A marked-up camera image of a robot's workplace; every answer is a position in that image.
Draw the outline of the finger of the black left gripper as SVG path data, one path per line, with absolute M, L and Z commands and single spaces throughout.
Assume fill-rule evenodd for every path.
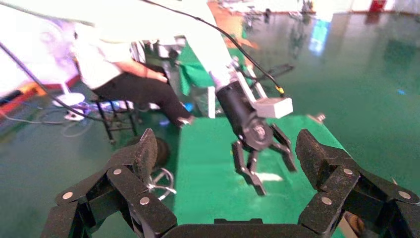
M 236 142 L 232 143 L 231 149 L 236 173 L 241 175 L 248 185 L 253 186 L 257 195 L 265 196 L 265 188 L 256 174 L 259 152 L 251 149 L 248 153 L 248 160 L 245 163 L 242 142 L 237 140 Z
M 270 128 L 273 133 L 273 142 L 270 145 L 270 149 L 282 155 L 283 162 L 288 171 L 292 173 L 296 172 L 297 167 L 295 164 L 294 153 L 292 151 L 291 140 L 276 124 L 273 123 Z

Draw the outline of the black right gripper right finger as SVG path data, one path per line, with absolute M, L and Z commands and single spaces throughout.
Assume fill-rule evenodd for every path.
M 298 134 L 296 154 L 316 190 L 300 225 L 329 238 L 349 212 L 381 238 L 419 237 L 420 198 L 414 192 L 364 170 L 345 150 L 319 143 L 306 129 Z

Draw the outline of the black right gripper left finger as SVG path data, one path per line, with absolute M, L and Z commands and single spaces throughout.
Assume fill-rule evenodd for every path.
M 43 238 L 89 238 L 120 212 L 139 238 L 161 238 L 177 219 L 149 188 L 157 160 L 154 132 L 116 151 L 102 169 L 60 192 L 41 233 Z

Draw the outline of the person bare hand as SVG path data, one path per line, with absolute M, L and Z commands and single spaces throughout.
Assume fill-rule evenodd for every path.
M 161 81 L 163 83 L 168 82 L 167 77 L 163 73 L 157 72 L 157 71 L 154 71 L 154 70 L 151 70 L 151 69 L 147 70 L 146 77 L 150 78 L 150 79 L 155 79 L 155 80 Z

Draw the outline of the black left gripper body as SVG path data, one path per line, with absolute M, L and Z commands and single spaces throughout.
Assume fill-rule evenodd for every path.
M 246 150 L 261 151 L 273 143 L 272 129 L 264 118 L 258 116 L 238 81 L 218 90 L 216 97 Z

